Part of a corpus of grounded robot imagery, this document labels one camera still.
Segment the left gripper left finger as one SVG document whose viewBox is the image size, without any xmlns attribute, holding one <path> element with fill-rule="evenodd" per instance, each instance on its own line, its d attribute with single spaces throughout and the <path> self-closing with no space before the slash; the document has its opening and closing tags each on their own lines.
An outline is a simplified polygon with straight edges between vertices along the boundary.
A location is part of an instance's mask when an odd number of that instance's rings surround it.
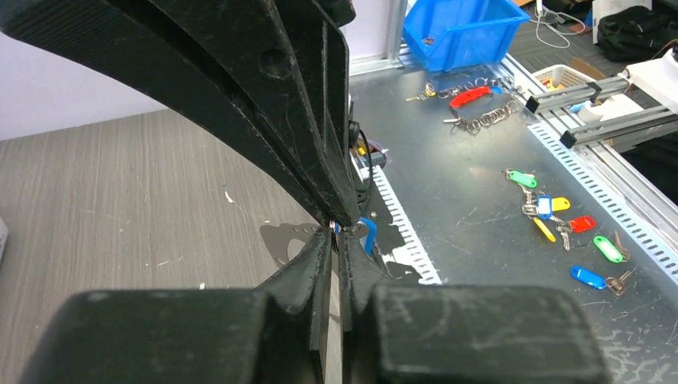
<svg viewBox="0 0 678 384">
<path fill-rule="evenodd" d="M 332 235 L 254 288 L 90 290 L 56 312 L 23 383 L 321 383 Z"/>
</svg>

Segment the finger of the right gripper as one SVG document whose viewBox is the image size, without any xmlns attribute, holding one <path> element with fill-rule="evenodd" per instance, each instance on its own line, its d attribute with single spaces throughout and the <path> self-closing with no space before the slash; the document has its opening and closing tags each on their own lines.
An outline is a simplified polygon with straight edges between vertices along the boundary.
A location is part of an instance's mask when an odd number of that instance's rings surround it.
<svg viewBox="0 0 678 384">
<path fill-rule="evenodd" d="M 320 221 L 359 217 L 347 165 L 349 49 L 316 1 L 158 1 L 243 90 Z"/>
<path fill-rule="evenodd" d="M 287 161 L 271 146 L 253 103 L 156 2 L 4 1 L 1 31 L 177 111 L 273 177 L 320 221 Z"/>
</svg>

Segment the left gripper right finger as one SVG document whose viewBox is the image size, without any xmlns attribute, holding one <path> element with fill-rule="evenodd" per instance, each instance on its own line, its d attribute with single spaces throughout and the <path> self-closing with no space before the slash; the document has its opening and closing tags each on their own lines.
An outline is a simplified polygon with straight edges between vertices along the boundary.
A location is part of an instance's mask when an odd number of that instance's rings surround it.
<svg viewBox="0 0 678 384">
<path fill-rule="evenodd" d="M 579 305 L 542 286 L 395 279 L 338 237 L 346 383 L 610 383 Z"/>
</svg>

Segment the large metal keyring disc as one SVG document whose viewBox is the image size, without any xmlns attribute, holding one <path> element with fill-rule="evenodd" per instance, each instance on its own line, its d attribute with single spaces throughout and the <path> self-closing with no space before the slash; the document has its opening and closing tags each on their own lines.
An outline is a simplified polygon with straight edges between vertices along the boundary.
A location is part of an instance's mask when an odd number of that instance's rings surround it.
<svg viewBox="0 0 678 384">
<path fill-rule="evenodd" d="M 282 268 L 298 254 L 301 248 L 311 239 L 313 234 L 320 227 L 321 226 L 316 223 L 282 223 L 276 226 L 273 224 L 264 224 L 259 228 L 259 233 L 271 258 L 279 268 Z M 367 229 L 362 224 L 358 223 L 352 227 L 352 230 L 358 237 L 361 248 L 363 248 L 362 241 L 364 240 L 364 236 L 367 235 Z M 377 247 L 377 238 L 372 256 L 370 257 L 378 265 L 384 265 L 382 256 Z"/>
</svg>

